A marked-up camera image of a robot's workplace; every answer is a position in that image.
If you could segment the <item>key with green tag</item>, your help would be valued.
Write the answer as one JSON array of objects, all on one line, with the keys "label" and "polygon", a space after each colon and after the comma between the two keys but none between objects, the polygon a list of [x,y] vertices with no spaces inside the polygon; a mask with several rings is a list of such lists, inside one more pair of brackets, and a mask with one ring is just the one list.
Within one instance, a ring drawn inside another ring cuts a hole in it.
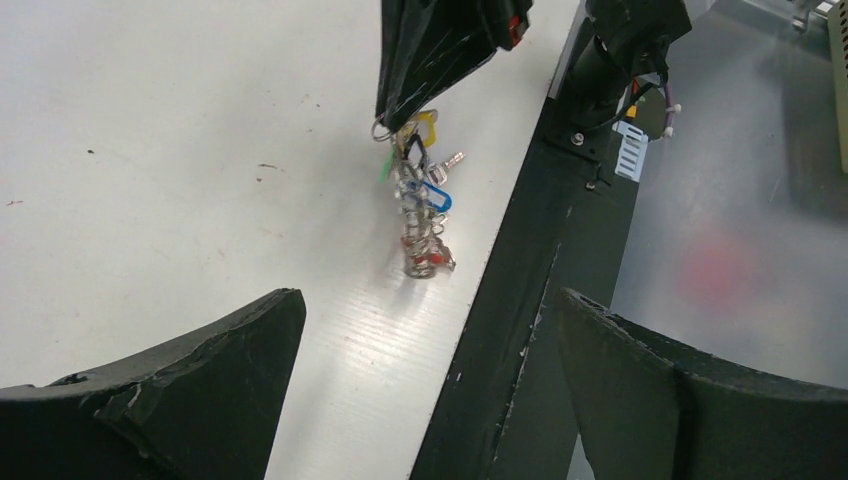
[{"label": "key with green tag", "polygon": [[379,183],[383,183],[388,179],[388,177],[389,177],[389,175],[392,171],[392,168],[393,168],[394,157],[395,157],[395,151],[393,149],[390,149],[385,160],[383,161],[383,164],[382,164],[382,167],[381,167],[379,180],[378,180]]}]

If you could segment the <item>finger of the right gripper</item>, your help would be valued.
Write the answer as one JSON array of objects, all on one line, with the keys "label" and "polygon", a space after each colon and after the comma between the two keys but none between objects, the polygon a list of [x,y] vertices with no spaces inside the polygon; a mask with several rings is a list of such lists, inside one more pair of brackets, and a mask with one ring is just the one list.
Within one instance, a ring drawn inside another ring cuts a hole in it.
[{"label": "finger of the right gripper", "polygon": [[531,1],[441,2],[446,24],[441,44],[420,70],[427,80],[426,102],[413,115],[479,69],[497,50],[512,50],[530,26]]},{"label": "finger of the right gripper", "polygon": [[375,116],[398,131],[425,102],[424,63],[441,44],[446,24],[441,1],[382,0],[381,58]]}]

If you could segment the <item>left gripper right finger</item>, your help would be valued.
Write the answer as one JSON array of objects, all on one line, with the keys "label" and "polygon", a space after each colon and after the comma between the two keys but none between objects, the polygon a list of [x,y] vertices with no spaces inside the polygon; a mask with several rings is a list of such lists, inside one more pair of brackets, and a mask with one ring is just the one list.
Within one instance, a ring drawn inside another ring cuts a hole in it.
[{"label": "left gripper right finger", "polygon": [[847,393],[730,362],[557,295],[560,355],[598,479],[843,479]]}]

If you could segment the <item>metal disc keyring holder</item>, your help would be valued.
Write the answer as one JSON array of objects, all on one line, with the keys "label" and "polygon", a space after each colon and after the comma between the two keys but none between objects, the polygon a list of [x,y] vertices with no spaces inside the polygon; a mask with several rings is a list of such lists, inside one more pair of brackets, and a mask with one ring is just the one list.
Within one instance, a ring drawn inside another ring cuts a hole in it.
[{"label": "metal disc keyring holder", "polygon": [[[410,181],[423,181],[444,190],[444,185],[449,178],[449,171],[463,162],[466,155],[463,152],[456,152],[445,159],[433,159],[429,155],[429,148],[424,148],[417,134],[404,141],[399,136],[401,128],[396,132],[390,132],[379,124],[377,117],[371,127],[373,140],[386,142],[389,144],[389,150],[395,151],[393,168],[387,180],[394,182],[394,196],[398,201],[399,214],[403,217],[400,244],[403,236],[412,236],[415,239],[438,236],[442,239],[450,210],[447,213],[439,214],[428,207],[415,204],[411,197],[405,195],[406,184]],[[412,279],[430,279],[443,270],[448,272],[455,270],[456,260],[454,256],[455,264],[452,268],[414,266],[409,262],[402,244],[401,247],[404,253],[403,271],[406,276]]]}]

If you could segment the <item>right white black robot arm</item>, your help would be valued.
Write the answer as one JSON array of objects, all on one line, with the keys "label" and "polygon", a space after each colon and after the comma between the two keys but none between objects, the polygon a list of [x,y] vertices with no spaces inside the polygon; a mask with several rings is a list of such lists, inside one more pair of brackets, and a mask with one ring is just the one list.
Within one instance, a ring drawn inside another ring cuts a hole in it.
[{"label": "right white black robot arm", "polygon": [[[518,46],[530,1],[384,1],[375,121],[398,133],[430,100]],[[547,132],[597,162],[611,126],[668,82],[670,45],[688,33],[682,1],[587,1]]]}]

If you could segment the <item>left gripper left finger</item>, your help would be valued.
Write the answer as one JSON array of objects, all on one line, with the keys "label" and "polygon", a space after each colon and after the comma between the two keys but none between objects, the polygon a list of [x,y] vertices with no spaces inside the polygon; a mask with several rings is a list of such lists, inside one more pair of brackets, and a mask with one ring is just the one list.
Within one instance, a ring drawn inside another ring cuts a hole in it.
[{"label": "left gripper left finger", "polygon": [[5,479],[261,479],[306,320],[277,289],[49,385],[1,392]]}]

